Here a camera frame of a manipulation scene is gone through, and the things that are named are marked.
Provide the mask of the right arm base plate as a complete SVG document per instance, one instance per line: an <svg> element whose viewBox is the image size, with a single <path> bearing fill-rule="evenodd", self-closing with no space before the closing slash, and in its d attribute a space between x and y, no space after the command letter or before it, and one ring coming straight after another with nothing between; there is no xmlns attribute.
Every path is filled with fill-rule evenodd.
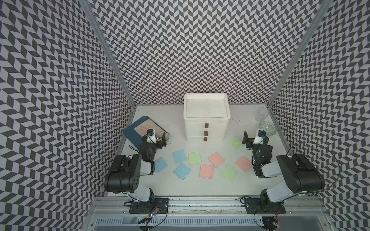
<svg viewBox="0 0 370 231"><path fill-rule="evenodd" d="M247 214L263 213L263 214L285 214L286 209L283 202L273 203L268 199L249 198L242 199L246 208Z"/></svg>

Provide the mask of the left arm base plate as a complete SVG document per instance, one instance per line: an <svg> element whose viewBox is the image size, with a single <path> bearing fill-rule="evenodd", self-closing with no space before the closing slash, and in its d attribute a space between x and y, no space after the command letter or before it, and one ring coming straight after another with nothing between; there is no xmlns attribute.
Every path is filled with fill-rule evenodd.
<svg viewBox="0 0 370 231"><path fill-rule="evenodd" d="M169 198L154 198L148 202L131 202L130 214L150 214L153 211L155 214L166 214L169 207Z"/></svg>

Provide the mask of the pink sticky note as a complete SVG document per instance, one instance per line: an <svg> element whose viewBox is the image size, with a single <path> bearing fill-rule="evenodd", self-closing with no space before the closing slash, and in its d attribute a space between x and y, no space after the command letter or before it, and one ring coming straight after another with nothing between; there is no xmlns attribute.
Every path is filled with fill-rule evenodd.
<svg viewBox="0 0 370 231"><path fill-rule="evenodd" d="M214 167L211 165L201 164L199 176L205 179L213 179Z"/></svg>
<svg viewBox="0 0 370 231"><path fill-rule="evenodd" d="M243 171L243 172L248 172L251 167L252 167L252 163L251 161L245 157L245 156L242 156L237 162L236 162L236 165Z"/></svg>
<svg viewBox="0 0 370 231"><path fill-rule="evenodd" d="M215 152L212 154L208 160L211 162L211 164L215 167L218 168L221 164L225 162L224 158L218 153Z"/></svg>

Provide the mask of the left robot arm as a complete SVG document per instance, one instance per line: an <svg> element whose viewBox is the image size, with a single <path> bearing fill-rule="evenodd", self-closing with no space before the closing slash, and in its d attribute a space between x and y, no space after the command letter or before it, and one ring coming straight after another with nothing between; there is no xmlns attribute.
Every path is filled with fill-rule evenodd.
<svg viewBox="0 0 370 231"><path fill-rule="evenodd" d="M153 204L154 193L152 189L140 184L140 177L154 174L156 151L167 146L166 132L157 139L155 130L148 129L141 140L137 149L132 148L136 154L118 155L114 158L106 175L104 188L107 192L122 193L136 203Z"/></svg>

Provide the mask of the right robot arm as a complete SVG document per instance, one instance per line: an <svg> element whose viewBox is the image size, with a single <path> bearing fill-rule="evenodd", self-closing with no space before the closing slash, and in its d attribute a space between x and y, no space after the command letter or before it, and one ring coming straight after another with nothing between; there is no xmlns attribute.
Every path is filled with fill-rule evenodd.
<svg viewBox="0 0 370 231"><path fill-rule="evenodd" d="M294 196L325 188L323 175L303 154L276 156L271 161L273 146L264 130L258 130L255 138L244 132L242 143L252 151L251 164L260 179L282 176L279 184L261 191L259 198L244 197L247 213L285 213L284 202Z"/></svg>

